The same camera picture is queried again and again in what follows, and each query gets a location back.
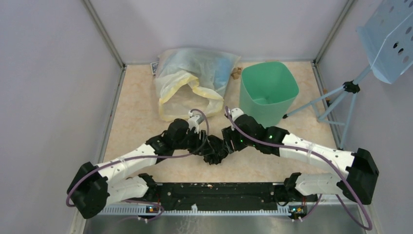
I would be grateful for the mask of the black trash bag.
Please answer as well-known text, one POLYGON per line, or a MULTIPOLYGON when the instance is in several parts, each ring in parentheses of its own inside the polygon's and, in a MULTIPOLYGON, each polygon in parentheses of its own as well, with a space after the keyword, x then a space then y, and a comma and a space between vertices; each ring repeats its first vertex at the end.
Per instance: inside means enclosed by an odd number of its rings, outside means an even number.
POLYGON ((209 165, 220 164, 228 154, 227 147, 222 139, 214 135, 207 137, 207 142, 203 146, 201 153, 205 163, 209 165))

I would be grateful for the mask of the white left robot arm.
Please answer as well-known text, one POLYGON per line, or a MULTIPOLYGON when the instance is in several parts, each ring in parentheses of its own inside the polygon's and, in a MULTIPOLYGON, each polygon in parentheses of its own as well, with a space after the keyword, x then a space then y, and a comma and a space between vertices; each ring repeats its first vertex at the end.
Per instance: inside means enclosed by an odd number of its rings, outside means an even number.
POLYGON ((201 115, 176 119, 162 134, 129 153, 96 165, 82 164, 67 189, 67 206, 77 208, 84 219, 89 219, 112 203, 135 197, 153 200, 153 185, 138 176, 128 176, 173 156, 176 150, 187 150, 189 155, 199 152, 207 139, 207 131, 199 129, 203 121, 201 115))

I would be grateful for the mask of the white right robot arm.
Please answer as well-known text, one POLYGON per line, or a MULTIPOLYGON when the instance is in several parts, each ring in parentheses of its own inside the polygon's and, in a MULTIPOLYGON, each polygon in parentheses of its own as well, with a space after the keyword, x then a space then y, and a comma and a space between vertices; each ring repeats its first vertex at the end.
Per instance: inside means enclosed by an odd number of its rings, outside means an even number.
POLYGON ((222 133, 230 153, 253 147, 266 155, 295 159, 324 170, 321 174, 297 172, 286 178, 285 193, 290 200, 326 194, 343 195, 363 205, 372 203, 379 170, 368 150, 351 152, 321 146, 283 128, 263 127, 239 108, 225 116, 231 125, 222 133))

